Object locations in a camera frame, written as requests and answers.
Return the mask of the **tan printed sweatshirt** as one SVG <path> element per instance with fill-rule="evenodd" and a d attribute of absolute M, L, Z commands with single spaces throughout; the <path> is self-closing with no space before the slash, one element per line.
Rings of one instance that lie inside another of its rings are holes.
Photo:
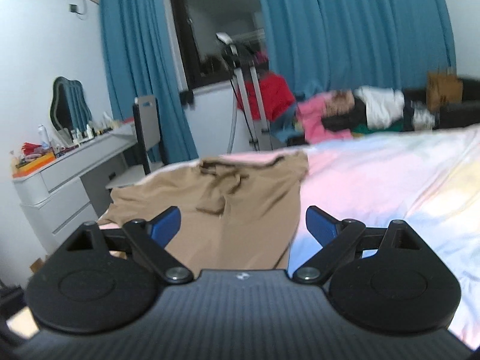
<path fill-rule="evenodd" d="M 195 275 L 203 269 L 285 269 L 308 170 L 303 151 L 251 161 L 205 158 L 113 189 L 98 222 L 122 226 L 176 206 L 181 226 L 166 250 Z"/>

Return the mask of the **white dressing table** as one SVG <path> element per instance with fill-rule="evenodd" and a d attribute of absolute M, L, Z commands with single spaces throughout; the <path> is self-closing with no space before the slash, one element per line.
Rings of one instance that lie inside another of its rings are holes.
<path fill-rule="evenodd" d="M 13 180 L 20 207 L 48 254 L 106 211 L 106 186 L 127 169 L 124 152 L 136 143 L 134 126 L 124 124 Z"/>

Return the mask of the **pastel tie-dye bed sheet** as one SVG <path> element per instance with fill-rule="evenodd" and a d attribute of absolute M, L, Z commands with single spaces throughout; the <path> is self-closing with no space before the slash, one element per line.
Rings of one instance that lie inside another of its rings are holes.
<path fill-rule="evenodd" d="M 474 359 L 479 355 L 479 130 L 375 134 L 307 154 L 288 266 L 203 269 L 184 284 L 67 284 L 66 248 L 24 292 L 37 332 L 1 327 L 3 359 Z M 321 250 L 316 206 L 371 228 L 406 222 L 419 250 L 366 250 L 324 284 L 292 274 Z"/>

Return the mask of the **black garment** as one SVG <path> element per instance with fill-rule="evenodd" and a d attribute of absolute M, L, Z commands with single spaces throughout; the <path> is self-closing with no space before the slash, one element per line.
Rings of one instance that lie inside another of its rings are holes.
<path fill-rule="evenodd" d="M 403 107 L 403 115 L 394 120 L 388 127 L 368 127 L 366 118 L 366 105 L 358 97 L 355 97 L 355 105 L 351 111 L 343 115 L 324 116 L 321 122 L 325 129 L 332 132 L 350 130 L 352 133 L 364 135 L 380 132 L 412 132 L 414 109 L 412 103 L 407 101 Z"/>

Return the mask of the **black and white chair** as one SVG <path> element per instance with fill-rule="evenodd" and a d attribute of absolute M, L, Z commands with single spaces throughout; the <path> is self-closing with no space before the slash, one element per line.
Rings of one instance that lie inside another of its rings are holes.
<path fill-rule="evenodd" d="M 140 163 L 127 168 L 122 174 L 113 177 L 106 185 L 107 190 L 135 185 L 145 176 L 155 172 L 164 165 L 159 107 L 154 95 L 135 98 L 133 121 L 137 145 L 140 150 Z M 148 153 L 153 149 L 158 149 L 160 152 L 160 161 L 158 162 L 153 162 L 148 157 Z"/>

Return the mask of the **pink garment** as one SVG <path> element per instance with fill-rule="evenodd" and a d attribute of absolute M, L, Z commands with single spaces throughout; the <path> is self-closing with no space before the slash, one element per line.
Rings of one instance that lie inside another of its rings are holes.
<path fill-rule="evenodd" d="M 326 111 L 326 102 L 331 100 L 333 96 L 333 92 L 326 92 L 297 103 L 296 118 L 304 130 L 305 141 L 310 145 L 322 141 L 352 139 L 349 130 L 343 129 L 339 132 L 332 132 L 326 129 L 321 121 Z"/>

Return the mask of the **white garment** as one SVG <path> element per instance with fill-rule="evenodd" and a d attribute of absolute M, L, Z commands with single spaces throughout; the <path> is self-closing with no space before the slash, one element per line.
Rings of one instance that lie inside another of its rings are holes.
<path fill-rule="evenodd" d="M 425 104 L 406 99 L 400 90 L 361 86 L 353 94 L 365 105 L 370 130 L 385 130 L 400 120 L 406 123 L 406 131 L 433 130 L 436 125 Z"/>

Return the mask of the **wavy black framed mirror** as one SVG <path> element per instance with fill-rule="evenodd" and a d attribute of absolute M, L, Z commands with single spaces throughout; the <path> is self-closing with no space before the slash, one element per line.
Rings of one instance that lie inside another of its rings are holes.
<path fill-rule="evenodd" d="M 57 131 L 86 131 L 87 124 L 93 120 L 86 103 L 82 83 L 59 76 L 53 83 L 53 97 L 49 108 L 49 117 Z"/>

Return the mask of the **red garment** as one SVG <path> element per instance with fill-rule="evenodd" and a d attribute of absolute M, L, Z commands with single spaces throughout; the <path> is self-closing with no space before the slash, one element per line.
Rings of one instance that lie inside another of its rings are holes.
<path fill-rule="evenodd" d="M 266 119 L 273 122 L 295 103 L 286 80 L 275 73 L 267 72 L 259 79 L 259 89 L 264 105 Z M 247 81 L 246 90 L 253 120 L 260 120 L 256 93 L 251 81 Z"/>

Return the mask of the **black sofa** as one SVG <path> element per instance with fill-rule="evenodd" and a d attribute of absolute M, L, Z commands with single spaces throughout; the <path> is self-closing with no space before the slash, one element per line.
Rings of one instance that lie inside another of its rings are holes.
<path fill-rule="evenodd" d="M 479 78 L 464 76 L 462 102 L 442 106 L 440 111 L 433 114 L 433 130 L 465 128 L 479 123 Z M 406 88 L 402 90 L 404 96 L 403 130 L 414 131 L 414 111 L 423 111 L 426 108 L 425 88 Z"/>

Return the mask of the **left blue curtain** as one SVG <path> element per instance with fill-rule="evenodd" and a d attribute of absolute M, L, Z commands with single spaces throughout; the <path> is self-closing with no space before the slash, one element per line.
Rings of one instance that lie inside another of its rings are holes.
<path fill-rule="evenodd" d="M 177 85 L 164 0 L 99 0 L 99 9 L 113 115 L 127 119 L 135 98 L 155 96 L 167 163 L 196 159 Z"/>

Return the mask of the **blue curtain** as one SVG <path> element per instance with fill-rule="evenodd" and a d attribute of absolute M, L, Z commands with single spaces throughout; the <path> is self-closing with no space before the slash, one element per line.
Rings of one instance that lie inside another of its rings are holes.
<path fill-rule="evenodd" d="M 164 0 L 99 0 L 99 9 L 113 115 L 127 119 L 135 98 L 155 96 L 167 163 L 196 159 L 177 85 Z"/>
<path fill-rule="evenodd" d="M 417 88 L 456 66 L 445 0 L 260 0 L 270 68 L 306 97 Z"/>

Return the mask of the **brown paper bag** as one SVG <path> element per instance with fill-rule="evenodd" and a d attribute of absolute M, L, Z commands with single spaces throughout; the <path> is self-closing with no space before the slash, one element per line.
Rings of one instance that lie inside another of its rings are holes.
<path fill-rule="evenodd" d="M 434 113 L 448 104 L 462 102 L 463 82 L 456 74 L 456 69 L 431 71 L 427 74 L 426 105 Z"/>

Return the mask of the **right blue curtain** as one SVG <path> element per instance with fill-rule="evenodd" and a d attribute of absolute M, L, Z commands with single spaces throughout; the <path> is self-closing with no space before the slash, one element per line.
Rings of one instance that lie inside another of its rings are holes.
<path fill-rule="evenodd" d="M 417 88 L 456 66 L 445 0 L 260 0 L 270 68 L 306 97 Z"/>

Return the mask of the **dark window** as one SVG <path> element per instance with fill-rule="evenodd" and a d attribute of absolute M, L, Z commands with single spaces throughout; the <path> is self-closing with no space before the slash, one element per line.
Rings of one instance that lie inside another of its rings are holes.
<path fill-rule="evenodd" d="M 247 49 L 266 52 L 260 0 L 170 0 L 187 86 L 196 89 L 228 79 L 218 33 Z"/>

